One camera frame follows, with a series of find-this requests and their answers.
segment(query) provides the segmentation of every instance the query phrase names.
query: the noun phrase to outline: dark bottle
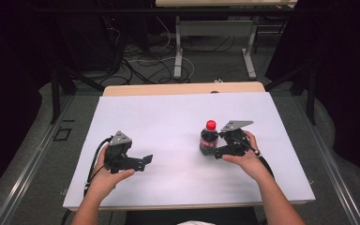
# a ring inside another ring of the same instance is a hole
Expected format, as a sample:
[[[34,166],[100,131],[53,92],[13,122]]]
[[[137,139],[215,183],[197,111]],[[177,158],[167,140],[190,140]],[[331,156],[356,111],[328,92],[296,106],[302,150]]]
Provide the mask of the dark bottle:
[[[201,131],[200,149],[204,156],[213,155],[213,150],[218,146],[218,132],[216,122],[208,120],[206,128]]]

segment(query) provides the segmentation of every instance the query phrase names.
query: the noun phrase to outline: gray carpet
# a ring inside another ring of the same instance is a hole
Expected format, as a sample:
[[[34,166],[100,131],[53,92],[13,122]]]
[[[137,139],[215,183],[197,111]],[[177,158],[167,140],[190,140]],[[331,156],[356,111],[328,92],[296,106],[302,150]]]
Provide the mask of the gray carpet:
[[[211,50],[224,39],[225,37],[191,38],[189,43],[192,43],[192,49],[198,47],[203,50]],[[252,55],[255,70],[258,74],[258,81],[263,84],[268,83],[263,74],[277,42],[278,37],[260,37],[258,53]],[[230,46],[230,44],[231,42],[226,42],[222,49]],[[191,82],[209,83],[217,78],[224,82],[248,81],[244,62],[239,51],[240,46],[242,46],[242,39],[237,38],[233,47],[226,52],[185,52],[184,56],[194,66],[194,75],[191,78]],[[161,46],[155,47],[154,51],[161,53],[169,52],[169,50],[162,49]],[[127,55],[132,53],[135,53],[133,49],[128,49]],[[132,60],[138,57],[133,56],[128,59]],[[173,60],[168,60],[165,63],[172,65]],[[151,80],[156,83],[161,81],[162,78],[170,77],[170,73],[162,65],[153,67],[142,67],[137,65],[137,63],[132,63],[132,65],[141,74],[153,74],[158,71],[158,74],[151,77]],[[184,66],[188,72],[192,71],[192,66],[187,61],[184,61]],[[118,74],[129,76],[128,71],[124,69],[121,69]],[[122,82],[120,79],[109,79],[103,84],[111,85]],[[137,78],[132,79],[132,84],[138,83],[143,82]],[[71,181],[94,109],[98,103],[99,95],[99,93],[84,83],[76,82],[76,84],[80,91],[76,97],[68,98],[70,99],[70,104],[68,104],[67,111],[56,124],[56,130],[70,129],[68,138],[66,141],[55,142],[53,141],[54,137],[52,137],[52,141],[48,142],[46,155],[43,156],[40,165],[38,165],[32,182],[21,196],[19,204],[14,205],[13,214],[9,215],[7,219],[9,224],[60,224],[61,218],[66,212],[62,207],[65,198],[62,191],[68,188]],[[271,93],[306,175],[313,181],[311,186],[317,198],[315,202],[295,207],[307,224],[350,224],[351,222],[341,205],[338,194],[323,166],[317,150],[317,144],[311,138],[311,132],[303,120],[303,112],[298,110],[295,97],[291,97],[288,90],[289,83],[284,83],[275,88]],[[52,117],[50,86],[46,85],[40,92],[43,96],[43,103],[37,120],[31,127],[18,154],[12,160],[7,172],[0,181],[0,210],[5,205],[10,191],[15,187],[15,183],[21,176],[25,165],[36,151],[40,150],[41,140],[49,129],[49,122]],[[62,95],[62,102],[65,99],[65,95]],[[331,149],[330,146],[332,146],[335,135],[333,124],[326,110],[319,102],[316,107],[316,120],[318,130],[322,134],[326,145]],[[65,131],[55,136],[55,139],[64,138],[66,138]],[[337,160],[341,175],[350,188],[356,205],[360,209],[360,170],[351,163],[337,157],[336,154],[334,154],[334,157]],[[258,218],[262,219],[263,209],[256,207],[255,210]],[[101,212],[99,224],[123,224],[125,215],[125,212]],[[67,224],[70,223],[72,217],[73,214],[68,218]]]

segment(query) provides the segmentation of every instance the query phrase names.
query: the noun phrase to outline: person's right hand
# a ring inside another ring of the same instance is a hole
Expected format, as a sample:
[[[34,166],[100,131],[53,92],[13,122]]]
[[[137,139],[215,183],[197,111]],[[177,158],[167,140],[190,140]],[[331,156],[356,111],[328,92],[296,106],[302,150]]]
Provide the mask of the person's right hand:
[[[127,179],[135,173],[133,169],[114,174],[107,171],[107,169],[104,168],[104,158],[106,152],[108,151],[108,147],[108,144],[105,145],[98,155],[97,163],[95,165],[95,169],[93,170],[93,174],[95,174],[95,176],[86,194],[86,196],[93,196],[94,199],[99,201],[102,201],[105,197],[107,197],[119,182]]]
[[[255,136],[248,131],[244,131],[244,133],[249,138],[250,146],[259,151]],[[255,180],[261,176],[270,174],[250,149],[242,157],[224,155],[223,160],[240,166],[245,173]]]

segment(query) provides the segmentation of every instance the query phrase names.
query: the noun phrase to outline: dark background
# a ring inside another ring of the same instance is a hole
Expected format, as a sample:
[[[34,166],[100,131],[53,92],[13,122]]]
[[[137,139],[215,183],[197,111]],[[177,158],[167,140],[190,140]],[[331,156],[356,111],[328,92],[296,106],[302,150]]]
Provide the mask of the dark background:
[[[32,3],[48,8],[60,2]],[[154,4],[144,3],[148,7]],[[332,2],[300,0],[296,7],[324,8],[329,4]],[[148,18],[145,22],[140,24],[142,30],[161,32]],[[41,103],[38,89],[50,81],[52,66],[59,61],[79,70],[81,59],[73,57],[61,25],[53,18],[27,13],[19,1],[0,0],[0,177],[37,116]],[[266,76],[274,81],[303,64],[321,34],[327,38],[325,51],[318,57],[317,98],[335,123],[335,151],[360,167],[360,1],[341,1],[327,17],[290,18]],[[92,68],[106,69],[110,64],[101,59]]]

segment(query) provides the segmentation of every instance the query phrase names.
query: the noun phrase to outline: black cable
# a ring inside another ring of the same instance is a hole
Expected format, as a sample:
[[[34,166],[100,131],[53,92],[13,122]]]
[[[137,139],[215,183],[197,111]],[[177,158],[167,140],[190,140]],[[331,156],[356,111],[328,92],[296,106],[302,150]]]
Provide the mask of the black cable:
[[[164,83],[164,82],[161,82],[160,80],[163,80],[163,79],[168,79],[168,80],[170,80],[171,79],[171,76],[172,76],[172,73],[170,72],[170,70],[169,70],[169,67],[168,66],[166,66],[166,65],[164,65],[164,67],[163,68],[161,68],[161,69],[159,69],[159,70],[157,70],[156,72],[154,72],[153,74],[151,74],[147,79],[151,79],[152,77],[154,77],[154,76],[156,76],[161,70],[163,70],[163,69],[168,69],[168,71],[169,71],[169,78],[161,78],[161,79],[159,79],[158,80],[158,82],[159,83]]]
[[[223,81],[224,77],[229,76],[229,74],[234,73],[234,72],[239,73],[239,78],[241,78],[241,76],[245,76],[245,71],[243,71],[241,69],[232,69],[232,70],[226,71],[225,73],[219,73],[216,76],[216,80],[222,80]]]
[[[124,50],[124,57],[133,57],[135,55],[143,55],[144,52],[136,45],[127,45]]]
[[[187,76],[186,76],[185,79],[180,80],[178,83],[191,83],[191,80],[189,79],[189,72],[188,72],[188,70],[187,70],[185,67],[183,67],[183,66],[181,66],[181,68],[186,71]]]
[[[111,7],[108,7],[108,6],[111,5],[111,4],[112,4],[111,1],[110,1],[110,2],[104,2],[104,1],[101,1],[101,2],[100,2],[100,5],[106,6],[106,8],[111,8]],[[109,36],[110,42],[112,42],[114,45],[116,45],[116,44],[117,44],[117,43],[116,43],[116,40],[113,40],[113,39],[112,39],[112,35],[113,35],[112,32],[115,31],[115,34],[116,34],[117,36],[121,36],[120,31],[116,30],[116,29],[110,24],[110,22],[107,21],[107,19],[109,19],[109,18],[107,18],[107,17],[105,17],[105,16],[101,16],[101,17],[99,17],[99,18],[100,18],[102,21],[104,21],[104,25],[106,26],[107,30],[109,31],[108,36]],[[110,61],[112,61],[112,62],[114,63],[114,59],[113,59],[110,55],[107,55],[107,54],[105,54],[104,52],[101,52],[100,50],[98,50],[98,49],[96,48],[96,46],[90,41],[90,39],[84,34],[84,32],[80,30],[78,24],[77,24],[75,21],[73,21],[72,19],[70,19],[70,22],[72,23],[72,26],[76,29],[76,31],[82,36],[83,40],[88,44],[89,47],[91,47],[96,53],[98,53],[98,54],[101,55],[102,57],[104,57],[104,58],[106,58],[106,59],[108,59],[108,60],[110,60]],[[94,76],[94,77],[87,77],[87,78],[88,78],[89,80],[91,80],[91,81],[97,81],[97,80],[101,80],[101,79],[108,79],[108,78],[110,78],[113,74],[114,74],[114,73],[113,73],[113,69],[112,69],[112,71],[106,71],[106,74],[105,74],[105,75]],[[72,79],[72,80],[77,80],[77,81],[79,80],[79,78],[76,78],[76,77],[74,77],[74,76],[71,76],[71,79]]]
[[[63,215],[63,218],[61,219],[61,225],[65,225],[66,221],[68,219],[68,216],[71,214],[71,210],[67,209],[66,213]]]
[[[271,170],[271,167],[270,165],[268,165],[268,162],[264,159],[264,157],[262,157],[260,151],[254,149],[252,146],[250,146],[249,144],[245,143],[245,142],[242,142],[238,139],[235,139],[235,138],[232,138],[234,141],[236,142],[239,142],[241,144],[243,144],[245,147],[247,147],[248,149],[252,150],[255,155],[258,157],[258,159],[260,160],[260,162],[262,163],[262,165],[264,165],[265,169],[267,169],[267,171],[274,177],[274,173],[273,171]]]
[[[191,53],[213,53],[213,52],[226,52],[228,51],[230,48],[233,47],[233,44],[235,42],[235,36],[232,37],[232,43],[229,47],[227,47],[227,49],[224,50],[218,50],[218,48],[220,48],[221,46],[223,46],[223,44],[225,42],[227,42],[227,40],[230,38],[231,36],[228,36],[223,42],[221,42],[221,44],[219,44],[216,48],[214,48],[213,50],[191,50],[191,48],[186,49],[182,46],[182,48],[184,48],[185,52],[191,52]]]
[[[84,190],[84,192],[83,192],[83,196],[86,195],[87,189],[89,189],[90,182],[92,181],[92,179],[93,179],[93,178],[96,176],[96,174],[98,174],[98,172],[104,167],[104,165],[101,166],[101,167],[97,170],[97,172],[96,172],[95,174],[93,174],[93,176],[91,176],[91,175],[92,175],[92,172],[93,172],[93,169],[95,168],[95,163],[96,163],[96,159],[98,158],[98,153],[100,152],[100,148],[101,148],[101,146],[102,146],[104,143],[109,143],[112,138],[113,138],[113,136],[111,136],[110,138],[104,140],[104,141],[98,146],[98,148],[97,148],[97,150],[96,150],[96,153],[95,153],[95,156],[93,157],[93,161],[92,161],[92,165],[91,165],[91,167],[90,167],[89,174],[88,174],[88,176],[87,176],[87,184],[86,184],[85,190]],[[71,214],[71,211],[70,211],[69,209],[67,209],[66,213],[63,215],[63,218],[62,218],[62,220],[61,220],[61,225],[66,224],[66,221],[67,221],[68,216],[69,216],[70,214]]]
[[[139,79],[141,79],[145,84],[155,84],[154,82],[151,82],[150,80],[146,79],[140,72],[136,71],[133,66],[130,65],[130,63],[128,62],[128,60],[123,59],[122,63],[124,64],[125,67],[127,67],[128,69],[130,69],[130,71],[133,72],[134,75],[136,75],[136,77],[138,77]]]
[[[92,161],[92,164],[90,165],[90,170],[89,170],[89,174],[87,175],[87,181],[86,181],[86,185],[85,185],[85,188],[84,188],[84,191],[83,191],[83,196],[86,195],[87,193],[87,190],[89,189],[89,186],[90,186],[90,182],[92,181],[93,177],[92,177],[92,173],[93,173],[93,169],[95,169],[95,163],[96,163],[96,159],[98,158],[98,153],[100,152],[100,148],[102,147],[102,145],[104,143],[109,143],[111,141],[111,139],[113,138],[113,136],[111,136],[110,138],[108,139],[105,139],[103,142],[101,142],[101,144],[98,146],[97,150],[96,150],[96,153],[95,153],[95,156],[93,157],[93,161]]]
[[[150,56],[150,57],[153,58],[153,60],[143,60],[142,58],[145,57],[145,56]],[[142,67],[153,67],[153,66],[156,66],[156,65],[158,65],[158,64],[162,64],[161,60],[162,60],[162,55],[160,55],[160,53],[150,52],[149,55],[142,55],[142,56],[140,56],[140,57],[136,60],[136,62],[137,62],[140,66],[142,66]]]
[[[165,67],[166,67],[167,69],[169,69],[169,68],[174,68],[174,67],[178,67],[178,66],[165,66]],[[181,66],[181,68],[182,68],[183,70],[185,70],[186,73],[187,73],[185,80],[188,79],[188,77],[189,77],[189,72],[188,72],[188,70],[187,70],[185,67],[183,67],[183,66]],[[153,74],[152,74],[150,77],[148,77],[148,78],[151,78],[151,77],[157,75],[158,72],[160,72],[162,69],[160,69],[160,70],[158,70],[157,72],[153,73]],[[170,82],[170,81],[174,81],[174,82],[176,82],[176,83],[181,83],[181,81],[183,81],[183,80],[178,81],[178,79],[173,78],[173,75],[172,75],[171,72],[169,73],[169,77],[163,77],[163,78],[160,78],[160,79],[158,80],[159,83],[168,83],[168,82]]]
[[[121,77],[121,76],[111,76],[109,78],[106,78],[106,79],[103,79],[99,82],[99,84],[103,84],[105,81],[109,80],[109,79],[113,79],[113,78],[120,78],[120,79],[123,79],[125,80],[125,82],[121,83],[121,84],[118,84],[118,85],[125,85],[125,84],[130,84],[130,79],[127,79],[127,78],[124,78],[124,77]]]
[[[113,211],[111,211],[111,215],[110,215],[110,221],[108,221],[108,224],[111,224],[111,219],[113,218]]]

